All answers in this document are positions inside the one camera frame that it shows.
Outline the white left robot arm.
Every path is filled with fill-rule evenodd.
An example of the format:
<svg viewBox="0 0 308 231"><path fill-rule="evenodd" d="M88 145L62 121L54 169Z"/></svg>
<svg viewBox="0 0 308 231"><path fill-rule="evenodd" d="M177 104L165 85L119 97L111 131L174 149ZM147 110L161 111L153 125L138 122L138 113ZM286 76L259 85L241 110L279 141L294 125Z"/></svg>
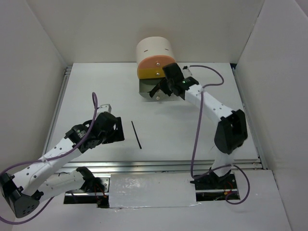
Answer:
<svg viewBox="0 0 308 231"><path fill-rule="evenodd" d="M36 163L14 174L0 176L0 190L16 218L32 213L41 202L67 191L103 192L105 186L87 167L54 174L66 163L101 144L124 141L120 117L102 112L95 121L73 126L60 142Z"/></svg>

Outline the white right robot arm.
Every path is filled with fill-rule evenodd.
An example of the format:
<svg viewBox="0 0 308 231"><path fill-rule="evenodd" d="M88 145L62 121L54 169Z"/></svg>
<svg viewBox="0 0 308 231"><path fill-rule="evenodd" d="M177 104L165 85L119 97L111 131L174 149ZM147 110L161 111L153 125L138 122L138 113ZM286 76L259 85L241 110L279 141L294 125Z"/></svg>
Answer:
<svg viewBox="0 0 308 231"><path fill-rule="evenodd" d="M219 75L219 83L202 85L192 77L187 66L180 68L177 63L171 63L163 67L163 72L164 92L167 95L174 94L181 97L199 109L190 171L194 169L202 117L210 119L215 128L214 147L217 149L217 154L214 163L207 173L202 175L191 173L192 183L195 185L208 183L211 187L221 188L231 172L234 152L248 137L245 113L241 109L231 109L206 91L208 87L223 85L222 75Z"/></svg>

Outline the thin black makeup brush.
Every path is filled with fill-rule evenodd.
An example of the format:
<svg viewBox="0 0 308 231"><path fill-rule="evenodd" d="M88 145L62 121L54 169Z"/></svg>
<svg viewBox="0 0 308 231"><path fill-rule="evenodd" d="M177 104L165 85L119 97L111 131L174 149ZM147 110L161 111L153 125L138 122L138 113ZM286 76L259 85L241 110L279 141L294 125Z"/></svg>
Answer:
<svg viewBox="0 0 308 231"><path fill-rule="evenodd" d="M136 137L138 146L139 146L140 149L142 149L142 146L141 146L141 143L140 143L140 140L139 140L139 137L138 137L138 134L137 134L137 131L136 131L136 129L135 129L135 126L134 126L133 121L131 121L131 124L132 124L132 128L133 128L133 131L134 131L134 134L135 134L135 137Z"/></svg>

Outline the grey bottom drawer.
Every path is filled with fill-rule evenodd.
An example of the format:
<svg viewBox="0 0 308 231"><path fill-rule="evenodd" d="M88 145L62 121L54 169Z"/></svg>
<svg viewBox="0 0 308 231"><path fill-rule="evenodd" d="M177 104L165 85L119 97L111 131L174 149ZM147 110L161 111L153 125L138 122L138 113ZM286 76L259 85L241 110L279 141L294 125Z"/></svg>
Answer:
<svg viewBox="0 0 308 231"><path fill-rule="evenodd" d="M150 97L150 91L162 80L163 78L149 78L139 80L139 94L147 101L157 101L157 102L171 102L177 101L177 97L172 94L168 96L164 94L161 90L158 90L153 97Z"/></svg>

